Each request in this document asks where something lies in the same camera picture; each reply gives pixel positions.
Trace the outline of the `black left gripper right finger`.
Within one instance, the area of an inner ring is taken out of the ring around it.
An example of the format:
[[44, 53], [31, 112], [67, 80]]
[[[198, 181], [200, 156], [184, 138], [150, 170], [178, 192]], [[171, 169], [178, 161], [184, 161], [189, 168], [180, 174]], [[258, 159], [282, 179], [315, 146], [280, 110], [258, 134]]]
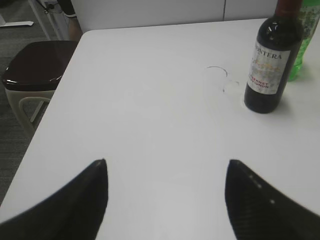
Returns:
[[320, 216], [287, 197], [240, 160], [229, 161], [224, 189], [238, 240], [318, 240]]

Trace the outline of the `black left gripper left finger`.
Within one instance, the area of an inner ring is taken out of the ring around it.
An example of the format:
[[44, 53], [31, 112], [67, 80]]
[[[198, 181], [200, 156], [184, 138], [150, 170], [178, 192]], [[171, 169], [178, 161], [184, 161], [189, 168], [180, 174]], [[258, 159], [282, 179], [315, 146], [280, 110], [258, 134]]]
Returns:
[[105, 159], [93, 161], [57, 192], [0, 224], [2, 240], [94, 240], [109, 199]]

